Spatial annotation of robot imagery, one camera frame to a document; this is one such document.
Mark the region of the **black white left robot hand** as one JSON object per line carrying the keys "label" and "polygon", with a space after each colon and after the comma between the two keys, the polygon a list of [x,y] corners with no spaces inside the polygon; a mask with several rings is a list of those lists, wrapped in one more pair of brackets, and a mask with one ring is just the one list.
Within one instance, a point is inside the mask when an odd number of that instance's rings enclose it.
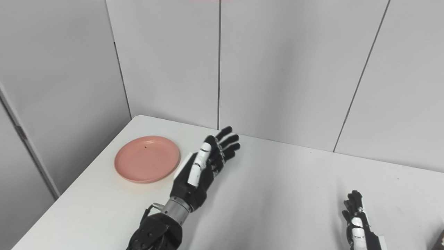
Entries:
{"label": "black white left robot hand", "polygon": [[227,126],[217,135],[209,135],[197,152],[183,162],[175,175],[170,197],[182,199],[192,211],[200,208],[207,191],[227,161],[240,149],[239,135]]}

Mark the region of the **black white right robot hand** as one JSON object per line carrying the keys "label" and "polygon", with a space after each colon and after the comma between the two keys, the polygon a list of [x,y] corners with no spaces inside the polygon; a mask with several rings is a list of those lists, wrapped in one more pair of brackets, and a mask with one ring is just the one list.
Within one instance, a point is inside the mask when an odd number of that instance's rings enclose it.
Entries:
{"label": "black white right robot hand", "polygon": [[369,224],[364,209],[362,194],[352,190],[343,202],[342,215],[346,221],[346,239],[351,250],[386,250],[387,245],[382,235],[376,235]]}

